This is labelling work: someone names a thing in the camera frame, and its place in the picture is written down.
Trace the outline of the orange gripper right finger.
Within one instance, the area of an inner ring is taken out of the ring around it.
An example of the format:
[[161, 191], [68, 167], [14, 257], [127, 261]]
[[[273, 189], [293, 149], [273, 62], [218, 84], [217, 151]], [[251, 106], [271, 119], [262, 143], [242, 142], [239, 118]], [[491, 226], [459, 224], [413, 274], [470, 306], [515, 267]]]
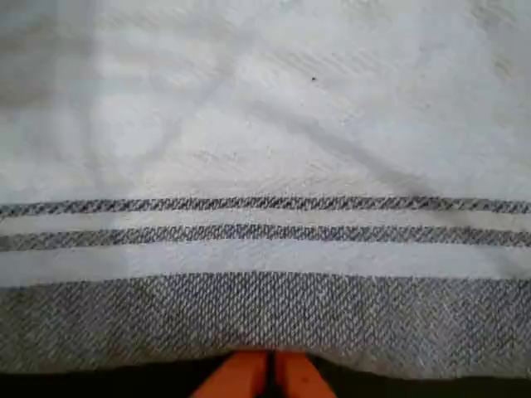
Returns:
[[275, 380], [284, 397], [336, 397], [329, 384], [304, 353], [275, 352]]

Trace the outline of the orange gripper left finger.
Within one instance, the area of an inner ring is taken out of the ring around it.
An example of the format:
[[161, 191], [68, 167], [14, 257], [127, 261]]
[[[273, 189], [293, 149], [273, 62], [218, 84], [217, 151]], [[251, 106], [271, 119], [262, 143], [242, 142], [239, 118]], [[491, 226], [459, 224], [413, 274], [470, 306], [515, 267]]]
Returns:
[[193, 393], [193, 398], [254, 398], [266, 387], [268, 354], [236, 352]]

